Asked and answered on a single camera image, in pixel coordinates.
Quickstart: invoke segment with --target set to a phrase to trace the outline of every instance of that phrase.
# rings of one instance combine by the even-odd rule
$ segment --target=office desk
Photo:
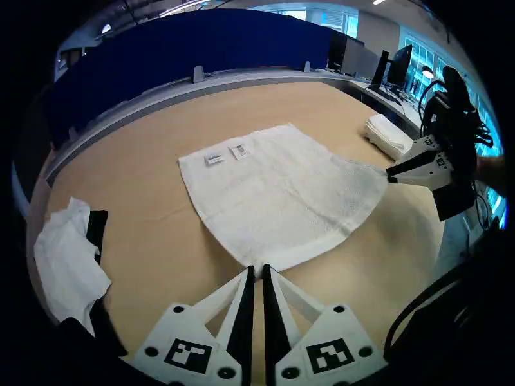
[[[254,86],[156,111],[80,153],[57,176],[47,216],[70,196],[109,211],[102,268],[113,284],[106,305],[133,357],[172,302],[194,304],[240,272],[202,225],[177,159],[255,130],[292,122],[345,158],[381,168],[391,160],[359,134],[375,112],[322,83]],[[382,348],[399,312],[425,288],[443,224],[423,187],[390,185],[344,243],[284,272],[325,304],[349,305]],[[301,331],[308,322],[295,313]],[[209,324],[220,325],[221,318]],[[263,287],[256,283],[252,379],[265,383]]]
[[[370,86],[370,83],[359,82],[357,80],[349,80],[348,82],[353,87],[356,87],[356,88],[362,90],[363,93],[374,98],[376,101],[380,102],[381,104],[385,105],[386,107],[394,110],[399,115],[405,116],[407,122],[411,125],[411,127],[416,132],[418,132],[420,130],[421,121],[420,121],[420,117],[418,115],[418,108],[415,109],[411,104],[407,103],[404,100],[400,100],[399,101],[400,105],[398,105],[397,103],[384,98],[382,95],[379,95],[378,93],[374,92],[370,88],[367,88],[368,86]],[[381,87],[381,90],[386,92],[386,89],[384,87]]]

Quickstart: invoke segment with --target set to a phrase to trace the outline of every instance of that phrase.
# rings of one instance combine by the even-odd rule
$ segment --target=towel tag
[[[213,163],[225,161],[223,159],[223,156],[220,153],[210,154],[210,155],[204,157],[204,160],[205,160],[205,164],[208,166],[212,165]]]
[[[245,148],[243,144],[229,147],[230,151],[234,154],[237,160],[242,160],[243,158],[247,158],[251,156],[251,153]]]

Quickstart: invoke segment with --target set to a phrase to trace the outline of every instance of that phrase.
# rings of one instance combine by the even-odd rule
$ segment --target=ceiling
[[[121,31],[133,27],[136,23],[144,23],[145,21],[158,17],[159,13],[184,3],[185,0],[117,0],[105,7],[103,11],[91,18],[78,31],[83,31],[90,38],[100,39],[101,31],[104,25],[109,23],[111,31],[103,38],[112,37]],[[260,5],[273,3],[288,3],[288,0],[230,0],[226,2],[222,0],[212,0],[207,5],[196,5],[192,9],[210,9],[216,6],[220,8],[252,8]],[[424,9],[420,0],[385,0],[379,5],[373,5],[372,0],[319,0],[319,3],[334,3],[340,5],[351,6],[362,12],[385,17],[396,23],[411,26],[413,21],[420,25],[422,20],[424,24],[431,25],[438,33],[446,33],[445,27],[435,17]]]

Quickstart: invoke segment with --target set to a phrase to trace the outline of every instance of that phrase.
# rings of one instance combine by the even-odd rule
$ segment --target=white towel
[[[70,198],[45,224],[34,255],[50,311],[59,322],[76,318],[95,336],[89,312],[111,281],[95,261],[98,248],[86,239],[88,221],[89,205]]]
[[[332,154],[292,124],[231,138],[179,164],[205,226],[257,274],[264,264],[284,270],[336,247],[387,185],[384,172]]]
[[[383,114],[368,119],[365,123],[365,137],[395,161],[413,145],[413,140]]]

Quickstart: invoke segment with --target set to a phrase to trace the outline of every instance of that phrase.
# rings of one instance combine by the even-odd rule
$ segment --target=ceiling light
[[[429,66],[422,67],[422,74],[423,74],[423,76],[425,76],[428,79],[433,79],[435,77],[435,75],[433,74],[433,72],[431,71],[431,68],[429,68]]]
[[[183,10],[184,8],[188,8],[189,6],[197,5],[197,4],[200,4],[200,3],[207,3],[208,1],[210,1],[210,0],[192,0],[192,1],[188,1],[187,3],[178,5],[178,6],[174,7],[174,8],[170,8],[169,10],[161,12],[159,14],[159,17],[165,17],[165,16],[168,16],[168,15],[172,15],[172,14],[175,14],[176,12],[179,12],[179,11]]]

